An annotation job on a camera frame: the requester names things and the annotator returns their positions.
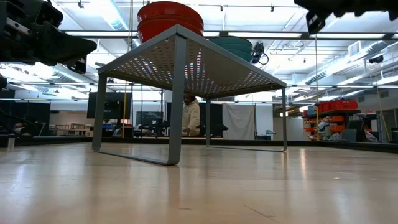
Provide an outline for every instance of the orange bin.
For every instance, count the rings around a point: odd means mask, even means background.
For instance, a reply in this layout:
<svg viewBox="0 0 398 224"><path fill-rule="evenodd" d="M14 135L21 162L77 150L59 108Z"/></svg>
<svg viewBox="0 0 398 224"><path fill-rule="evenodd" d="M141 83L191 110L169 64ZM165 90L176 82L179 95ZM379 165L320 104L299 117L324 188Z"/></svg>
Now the orange bin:
<svg viewBox="0 0 398 224"><path fill-rule="evenodd" d="M331 110L356 110L358 103L355 100L336 100L330 102Z"/></svg>

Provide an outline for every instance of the perforated tabletop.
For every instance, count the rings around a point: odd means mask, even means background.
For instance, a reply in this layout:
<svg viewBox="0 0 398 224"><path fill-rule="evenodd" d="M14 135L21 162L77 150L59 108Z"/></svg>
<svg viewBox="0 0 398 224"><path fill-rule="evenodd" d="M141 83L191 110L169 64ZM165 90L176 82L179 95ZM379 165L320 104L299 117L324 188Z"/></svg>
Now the perforated tabletop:
<svg viewBox="0 0 398 224"><path fill-rule="evenodd" d="M276 77L180 25L100 68L99 74L172 90L176 35L187 40L188 93L219 98L286 88Z"/></svg>

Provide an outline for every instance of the wooden floor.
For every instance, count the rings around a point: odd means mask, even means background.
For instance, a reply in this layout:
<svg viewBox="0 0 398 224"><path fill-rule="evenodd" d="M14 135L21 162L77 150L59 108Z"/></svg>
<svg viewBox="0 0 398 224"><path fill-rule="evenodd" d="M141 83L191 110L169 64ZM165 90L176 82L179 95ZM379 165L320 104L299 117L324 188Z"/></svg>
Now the wooden floor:
<svg viewBox="0 0 398 224"><path fill-rule="evenodd" d="M163 157L165 146L104 144ZM90 144L0 151L0 224L303 223L398 220L398 155L183 146L178 166L92 152Z"/></svg>

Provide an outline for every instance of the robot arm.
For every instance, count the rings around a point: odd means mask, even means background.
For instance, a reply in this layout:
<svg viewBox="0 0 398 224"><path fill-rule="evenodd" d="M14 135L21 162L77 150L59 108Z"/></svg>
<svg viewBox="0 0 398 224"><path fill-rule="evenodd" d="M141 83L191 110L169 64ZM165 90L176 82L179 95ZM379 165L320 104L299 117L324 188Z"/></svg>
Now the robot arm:
<svg viewBox="0 0 398 224"><path fill-rule="evenodd" d="M61 32L62 20L47 1L0 0L0 62L61 63L85 73L86 56L97 44Z"/></svg>
<svg viewBox="0 0 398 224"><path fill-rule="evenodd" d="M368 11L387 11L390 20L398 18L398 2L394 0L294 0L307 9L307 26L310 34L316 34L325 26L325 20L332 13L342 17L348 12L362 16Z"/></svg>

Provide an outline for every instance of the white curtain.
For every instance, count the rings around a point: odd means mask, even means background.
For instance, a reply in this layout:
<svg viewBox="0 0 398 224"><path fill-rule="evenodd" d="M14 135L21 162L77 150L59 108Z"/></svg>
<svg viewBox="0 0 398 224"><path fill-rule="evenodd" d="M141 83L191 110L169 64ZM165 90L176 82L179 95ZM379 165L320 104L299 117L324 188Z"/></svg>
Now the white curtain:
<svg viewBox="0 0 398 224"><path fill-rule="evenodd" d="M255 140L254 106L223 103L224 139Z"/></svg>

